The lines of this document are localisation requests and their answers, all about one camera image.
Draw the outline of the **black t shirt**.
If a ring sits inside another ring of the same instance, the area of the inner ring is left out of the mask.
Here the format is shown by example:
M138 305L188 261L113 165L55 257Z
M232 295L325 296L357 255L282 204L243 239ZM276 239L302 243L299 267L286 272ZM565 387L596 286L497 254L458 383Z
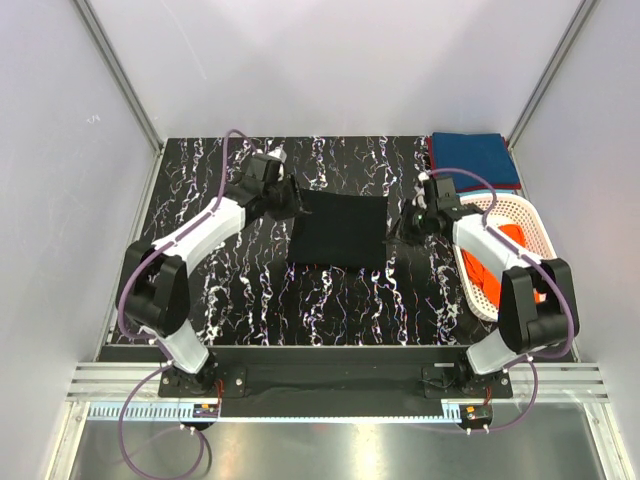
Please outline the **black t shirt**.
M287 261L300 265L382 270L388 201L304 190L306 213L294 220Z

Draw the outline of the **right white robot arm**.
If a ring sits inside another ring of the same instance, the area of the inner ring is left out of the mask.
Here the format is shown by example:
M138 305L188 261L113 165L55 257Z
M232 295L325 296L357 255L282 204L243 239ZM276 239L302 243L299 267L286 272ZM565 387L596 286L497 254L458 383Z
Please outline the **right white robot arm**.
M473 255L499 280L496 329L469 346L445 375L445 389L472 397L523 360L567 355L579 331L579 317L569 264L531 252L491 223L499 203L496 192L487 207L462 201L452 177L455 172L443 168L421 173L415 196L404 202L389 237L418 246L439 235Z

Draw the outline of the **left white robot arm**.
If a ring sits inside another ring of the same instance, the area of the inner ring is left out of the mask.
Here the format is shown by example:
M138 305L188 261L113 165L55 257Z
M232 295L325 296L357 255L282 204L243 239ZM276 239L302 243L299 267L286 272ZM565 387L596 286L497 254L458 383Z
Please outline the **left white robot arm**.
M282 221L304 212L284 150L252 154L238 178L194 218L159 240L137 240L127 248L116 300L120 330L131 321L144 339L159 344L190 393L208 394L216 383L217 360L188 320L190 275L256 220Z

